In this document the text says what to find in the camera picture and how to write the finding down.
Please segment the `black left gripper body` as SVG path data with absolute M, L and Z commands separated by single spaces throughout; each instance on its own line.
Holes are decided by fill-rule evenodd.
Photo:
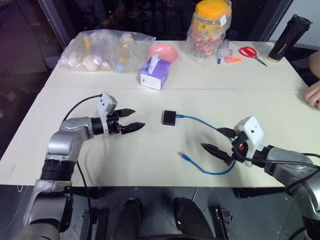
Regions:
M 122 117 L 120 110 L 115 110 L 112 114 L 106 116 L 106 123 L 109 135 L 119 134 L 123 130 L 123 126 L 119 124 L 119 118 Z

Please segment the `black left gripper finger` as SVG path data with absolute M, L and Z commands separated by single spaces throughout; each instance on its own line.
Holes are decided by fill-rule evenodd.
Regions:
M 116 114 L 119 118 L 124 118 L 124 117 L 128 117 L 132 114 L 134 114 L 136 111 L 130 108 L 123 108 L 123 109 L 118 109 L 116 111 Z
M 136 132 L 143 128 L 145 126 L 145 123 L 142 122 L 134 122 L 130 123 L 129 125 L 125 125 L 121 127 L 121 134 L 129 134 Z

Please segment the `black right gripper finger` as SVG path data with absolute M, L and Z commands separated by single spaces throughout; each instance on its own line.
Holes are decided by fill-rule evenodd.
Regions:
M 218 147 L 208 144 L 208 143 L 201 143 L 201 146 L 212 156 L 222 160 L 225 164 L 230 166 L 232 164 L 232 157 L 229 156 L 226 152 L 220 150 Z
M 236 137 L 236 132 L 234 129 L 227 128 L 227 127 L 220 127 L 220 128 L 217 128 L 216 130 L 227 138 Z

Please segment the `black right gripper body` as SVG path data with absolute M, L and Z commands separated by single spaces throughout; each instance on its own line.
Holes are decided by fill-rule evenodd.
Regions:
M 248 144 L 246 141 L 248 140 L 246 134 L 241 131 L 235 139 L 232 141 L 232 157 L 238 162 L 244 162 L 247 158 L 248 152 Z

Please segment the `bare person hand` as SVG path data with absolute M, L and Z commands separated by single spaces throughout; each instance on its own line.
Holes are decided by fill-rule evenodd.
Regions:
M 310 107 L 320 109 L 320 81 L 317 81 L 305 91 L 304 100 Z

